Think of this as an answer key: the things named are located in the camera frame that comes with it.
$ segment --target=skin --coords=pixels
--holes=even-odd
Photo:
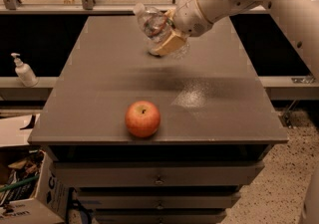
[[[160,126],[160,111],[151,102],[135,102],[129,106],[125,120],[131,134],[141,138],[148,137]]]

